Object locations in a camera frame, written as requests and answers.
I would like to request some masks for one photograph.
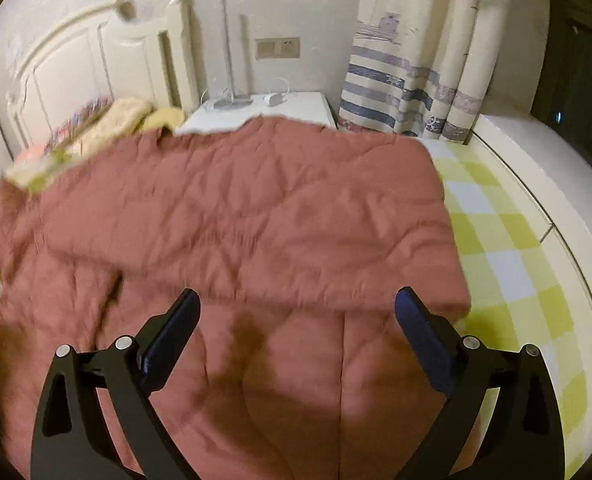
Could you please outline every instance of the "red comforter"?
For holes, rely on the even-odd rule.
[[[451,320],[469,306],[442,200],[416,140],[281,118],[131,137],[39,196],[1,182],[10,460],[28,476],[60,344],[105,348],[188,286],[201,321],[152,402],[202,478],[390,480],[444,402],[396,325],[394,295],[411,285]]]

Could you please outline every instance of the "patterned curtain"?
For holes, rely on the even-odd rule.
[[[464,142],[511,0],[361,0],[341,127]]]

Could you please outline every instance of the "green checkered bedsheet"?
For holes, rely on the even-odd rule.
[[[445,188],[471,313],[457,330],[490,348],[543,353],[565,436],[567,477],[584,449],[587,384],[569,307],[540,243],[491,171],[467,146],[422,140]]]

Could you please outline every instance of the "wall switch plate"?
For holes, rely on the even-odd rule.
[[[256,40],[256,59],[297,59],[300,38],[263,38]]]

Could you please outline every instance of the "headboard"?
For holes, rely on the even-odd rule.
[[[130,23],[127,0],[91,7],[65,20],[24,59],[7,94],[21,146],[47,140],[80,106],[98,96],[139,97],[155,107],[200,105],[186,0],[165,15]]]

